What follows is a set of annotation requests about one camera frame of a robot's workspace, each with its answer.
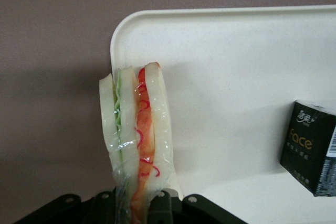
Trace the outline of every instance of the black plastic part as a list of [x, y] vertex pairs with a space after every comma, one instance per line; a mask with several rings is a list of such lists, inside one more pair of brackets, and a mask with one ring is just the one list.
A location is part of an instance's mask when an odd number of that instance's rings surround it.
[[82, 224], [114, 224], [115, 203], [115, 190], [97, 194]]
[[75, 212], [81, 199], [75, 194], [65, 194], [42, 206], [15, 224], [52, 224], [57, 223], [64, 215]]
[[[60, 196], [15, 224], [114, 224], [115, 190], [103, 191], [85, 202], [74, 194]], [[151, 201], [147, 224], [247, 224], [201, 195], [180, 201], [177, 193], [171, 193], [173, 197], [162, 191]]]
[[150, 224], [174, 224], [172, 213], [172, 201], [170, 194], [161, 191], [152, 201], [148, 211], [147, 223]]
[[185, 197], [182, 201], [183, 212], [193, 216], [199, 216], [204, 223], [213, 224], [247, 224], [230, 212], [198, 194]]

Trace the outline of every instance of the wrapped sandwich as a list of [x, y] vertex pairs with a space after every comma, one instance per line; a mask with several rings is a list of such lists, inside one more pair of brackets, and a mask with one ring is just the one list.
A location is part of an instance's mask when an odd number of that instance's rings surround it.
[[119, 69], [99, 82], [104, 141], [117, 184], [116, 223], [146, 223], [163, 189], [181, 191], [173, 165], [171, 117], [161, 67]]

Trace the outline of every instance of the white tray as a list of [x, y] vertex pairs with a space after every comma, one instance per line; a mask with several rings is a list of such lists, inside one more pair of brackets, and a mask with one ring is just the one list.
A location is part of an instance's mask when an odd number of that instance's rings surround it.
[[158, 61], [185, 195], [249, 224], [336, 223], [279, 165], [296, 99], [336, 108], [336, 6], [142, 11], [111, 42], [112, 72]]

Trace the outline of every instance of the tissue box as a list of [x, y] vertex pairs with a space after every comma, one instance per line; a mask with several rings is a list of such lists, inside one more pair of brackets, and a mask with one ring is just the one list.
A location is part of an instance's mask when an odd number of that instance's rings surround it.
[[336, 196], [336, 112], [296, 101], [280, 163], [314, 196]]

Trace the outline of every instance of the barcode label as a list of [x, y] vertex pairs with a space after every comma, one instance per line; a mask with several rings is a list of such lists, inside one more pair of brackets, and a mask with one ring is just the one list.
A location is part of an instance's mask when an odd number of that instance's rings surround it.
[[336, 157], [336, 127], [334, 129], [334, 133], [332, 133], [332, 137], [327, 152], [327, 157]]

